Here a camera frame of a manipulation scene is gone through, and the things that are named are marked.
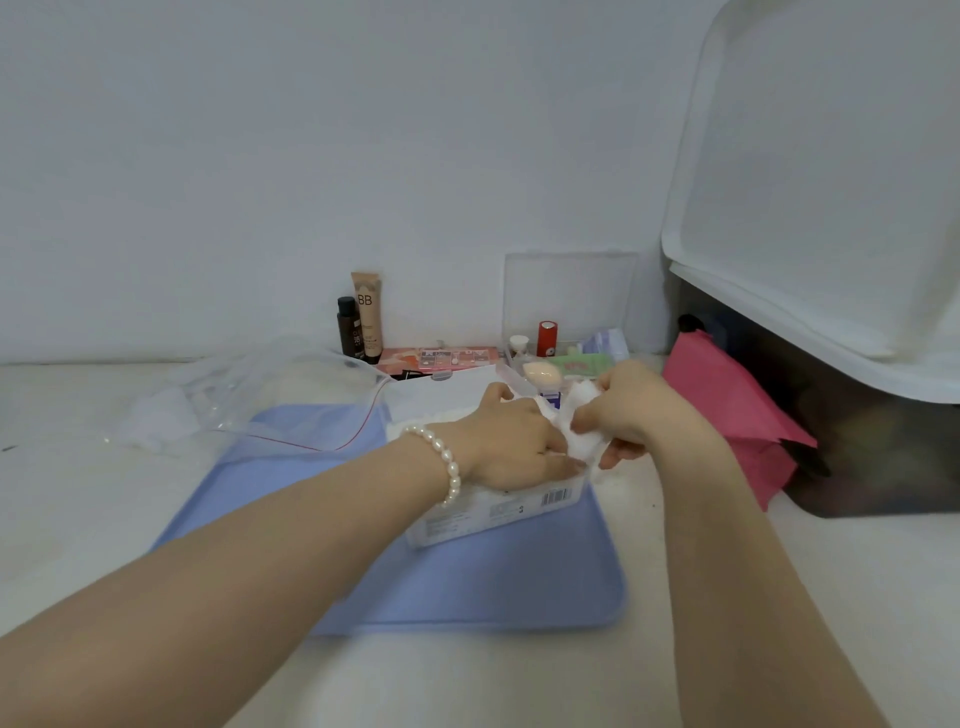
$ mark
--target clear box lid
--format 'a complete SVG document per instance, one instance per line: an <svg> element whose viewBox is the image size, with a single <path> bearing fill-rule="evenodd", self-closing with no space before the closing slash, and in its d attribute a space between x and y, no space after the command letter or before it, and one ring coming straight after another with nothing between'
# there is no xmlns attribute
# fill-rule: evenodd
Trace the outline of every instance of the clear box lid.
<svg viewBox="0 0 960 728"><path fill-rule="evenodd" d="M705 40L671 270L871 386L960 401L960 5L732 0Z"/></svg>

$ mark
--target blue silicone mat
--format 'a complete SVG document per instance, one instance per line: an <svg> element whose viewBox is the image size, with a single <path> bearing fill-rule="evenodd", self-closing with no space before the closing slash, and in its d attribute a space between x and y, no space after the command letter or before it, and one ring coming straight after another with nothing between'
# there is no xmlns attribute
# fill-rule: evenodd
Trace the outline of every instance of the blue silicone mat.
<svg viewBox="0 0 960 728"><path fill-rule="evenodd" d="M284 405L256 419L290 422L302 417L304 408L317 406L355 414L347 405ZM385 442L383 425L371 418L349 448L336 454L222 462L154 548ZM623 572L610 532L587 487L568 508L437 546L413 549L401 536L310 634L596 627L615 621L625 603Z"/></svg>

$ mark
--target pink paper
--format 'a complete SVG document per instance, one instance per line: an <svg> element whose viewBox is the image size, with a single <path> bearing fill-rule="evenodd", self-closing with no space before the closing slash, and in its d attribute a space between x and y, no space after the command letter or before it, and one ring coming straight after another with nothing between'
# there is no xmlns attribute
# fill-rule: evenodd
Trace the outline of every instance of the pink paper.
<svg viewBox="0 0 960 728"><path fill-rule="evenodd" d="M780 440L817 447L704 331L680 335L663 378L727 438L763 510L797 467Z"/></svg>

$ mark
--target clear plastic bag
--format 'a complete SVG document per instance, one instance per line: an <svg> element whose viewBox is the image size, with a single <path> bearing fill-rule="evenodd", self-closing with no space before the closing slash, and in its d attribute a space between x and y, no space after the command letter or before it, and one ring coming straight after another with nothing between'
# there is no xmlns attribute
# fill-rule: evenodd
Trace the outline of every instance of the clear plastic bag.
<svg viewBox="0 0 960 728"><path fill-rule="evenodd" d="M113 440L160 452L203 435L221 461L346 450L386 423L390 381L366 362L281 337L171 369Z"/></svg>

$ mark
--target label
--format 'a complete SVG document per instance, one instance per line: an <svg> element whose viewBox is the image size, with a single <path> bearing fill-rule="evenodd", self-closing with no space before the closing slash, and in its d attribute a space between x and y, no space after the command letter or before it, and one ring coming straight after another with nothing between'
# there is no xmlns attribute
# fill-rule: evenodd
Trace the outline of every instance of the label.
<svg viewBox="0 0 960 728"><path fill-rule="evenodd" d="M363 346L363 328L360 326L360 319L356 319L353 322L353 355L362 359L364 356L364 346Z"/></svg>

